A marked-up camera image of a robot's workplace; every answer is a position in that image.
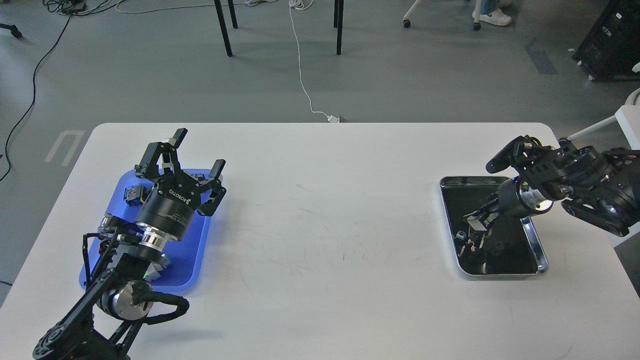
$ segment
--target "robotic arm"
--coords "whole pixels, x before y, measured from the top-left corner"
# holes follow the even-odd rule
[[[143,324],[153,325],[182,316],[189,302],[176,295],[154,292],[143,280],[152,263],[160,263],[167,241],[180,241],[193,212],[211,216],[226,193],[221,184],[225,160],[217,160],[208,179],[197,179],[180,168],[176,150],[187,129],[173,138],[150,143],[136,177],[151,180],[153,188],[134,222],[107,214],[98,231],[83,236],[86,292],[33,350],[34,359],[129,359],[127,352]],[[202,203],[200,194],[211,190]],[[101,240],[100,258],[89,271],[87,239]],[[147,316],[153,303],[176,306],[172,313]],[[93,328],[93,306],[122,320],[106,338]]]
[[[487,164],[494,174],[513,167],[518,176],[505,181],[479,207],[464,216],[476,234],[487,233],[499,217],[544,214],[554,201],[574,217],[617,236],[640,221],[640,151],[592,146],[576,149],[562,138],[560,148],[518,136]]]

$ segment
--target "jeans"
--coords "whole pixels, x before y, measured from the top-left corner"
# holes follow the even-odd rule
[[[480,13],[486,15],[492,13],[498,8],[498,0],[482,0],[482,6],[480,6]]]

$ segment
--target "stainless steel tray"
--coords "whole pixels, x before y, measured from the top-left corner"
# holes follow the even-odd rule
[[[463,215],[477,209],[482,200],[508,180],[500,176],[447,176],[440,180],[440,192],[452,249],[458,266],[472,277],[500,279],[544,274],[548,261],[531,218],[499,218],[491,234],[484,239],[483,250],[461,256],[464,244],[456,241],[456,233],[468,233]]]

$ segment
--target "gray floor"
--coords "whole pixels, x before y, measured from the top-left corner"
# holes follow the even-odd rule
[[[129,0],[122,8],[206,2]],[[578,48],[606,2],[514,0],[506,10],[512,25],[475,32],[473,5],[465,0],[425,1],[411,29],[401,19],[413,0],[347,0],[342,56],[335,55],[332,0],[315,0],[293,15],[303,79],[317,110],[350,122],[542,122],[560,137],[611,116],[640,86],[591,82],[571,60],[569,49]],[[110,9],[71,19],[38,72],[36,105],[10,142],[14,167],[0,184],[0,280],[16,278],[101,123],[326,121],[311,114],[298,82],[287,1],[236,12],[233,58],[225,55],[213,7],[143,15]],[[0,22],[16,24],[25,36],[0,33],[2,143],[29,106],[33,68],[65,21],[39,1],[0,4]],[[85,131],[71,162],[63,166],[71,136],[45,162],[67,130]],[[114,136],[136,141],[134,133]],[[615,128],[588,141],[624,145]],[[6,162],[0,163],[4,173]],[[0,284],[0,303],[8,290]]]

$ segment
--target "shoe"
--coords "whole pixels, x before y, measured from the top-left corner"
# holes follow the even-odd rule
[[[476,18],[476,12],[471,14],[471,17]],[[510,16],[505,15],[502,10],[496,9],[492,13],[486,15],[480,15],[480,21],[488,22],[489,24],[498,26],[507,26],[511,24],[513,19]]]
[[[512,0],[498,0],[498,7],[501,9],[511,6]]]

